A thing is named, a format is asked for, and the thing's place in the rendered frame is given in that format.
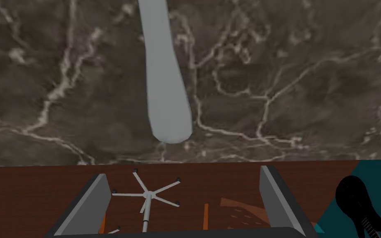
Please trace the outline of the grey star-base office chair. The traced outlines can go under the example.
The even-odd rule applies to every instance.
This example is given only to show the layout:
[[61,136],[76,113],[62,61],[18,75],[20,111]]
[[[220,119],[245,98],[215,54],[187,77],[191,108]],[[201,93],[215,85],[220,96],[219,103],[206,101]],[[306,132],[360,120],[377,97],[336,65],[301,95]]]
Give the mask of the grey star-base office chair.
[[181,178],[177,177],[175,182],[173,182],[167,186],[164,186],[162,188],[159,188],[155,191],[150,191],[150,190],[148,190],[148,188],[145,186],[145,184],[141,180],[140,176],[138,175],[138,169],[137,168],[133,169],[133,175],[134,175],[136,181],[141,186],[141,188],[143,190],[142,193],[119,193],[119,192],[117,192],[117,190],[114,189],[114,190],[112,190],[111,194],[112,194],[112,196],[143,197],[143,198],[145,198],[145,201],[144,201],[144,203],[140,209],[140,213],[143,214],[142,233],[146,233],[148,231],[148,225],[149,225],[149,221],[150,221],[150,210],[151,210],[152,200],[158,200],[162,203],[169,204],[169,205],[172,205],[174,207],[180,207],[179,201],[176,201],[175,203],[173,203],[171,201],[168,201],[168,200],[165,200],[163,198],[158,197],[157,194],[180,184]]

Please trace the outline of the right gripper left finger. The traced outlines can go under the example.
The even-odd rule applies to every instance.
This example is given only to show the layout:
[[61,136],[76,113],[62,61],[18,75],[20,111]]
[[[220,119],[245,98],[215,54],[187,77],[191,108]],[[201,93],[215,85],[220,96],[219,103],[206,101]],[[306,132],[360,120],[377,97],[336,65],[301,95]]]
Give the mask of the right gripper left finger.
[[46,237],[93,237],[98,234],[112,193],[106,174],[93,175]]

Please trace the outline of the black guitar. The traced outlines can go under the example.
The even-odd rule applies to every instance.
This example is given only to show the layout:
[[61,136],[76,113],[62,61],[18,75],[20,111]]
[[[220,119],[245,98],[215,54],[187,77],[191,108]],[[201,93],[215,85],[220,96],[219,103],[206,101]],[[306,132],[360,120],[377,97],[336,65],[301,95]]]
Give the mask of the black guitar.
[[353,175],[344,177],[336,187],[337,206],[354,223],[358,238],[381,238],[381,217],[375,211],[363,181]]

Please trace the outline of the orange brown slatted frame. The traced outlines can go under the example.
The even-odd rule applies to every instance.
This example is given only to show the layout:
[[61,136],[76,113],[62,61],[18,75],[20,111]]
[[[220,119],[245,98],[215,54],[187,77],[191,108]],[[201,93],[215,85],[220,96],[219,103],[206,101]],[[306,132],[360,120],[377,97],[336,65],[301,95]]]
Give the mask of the orange brown slatted frame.
[[204,205],[203,230],[270,227],[266,210],[243,202],[221,198]]

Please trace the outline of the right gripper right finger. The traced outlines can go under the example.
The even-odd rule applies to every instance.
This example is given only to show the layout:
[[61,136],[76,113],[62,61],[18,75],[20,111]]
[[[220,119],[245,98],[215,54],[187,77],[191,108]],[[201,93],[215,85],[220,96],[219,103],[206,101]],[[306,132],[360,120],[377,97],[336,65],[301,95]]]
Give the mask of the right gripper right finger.
[[303,237],[318,236],[313,224],[274,166],[260,167],[259,191],[271,227],[290,227]]

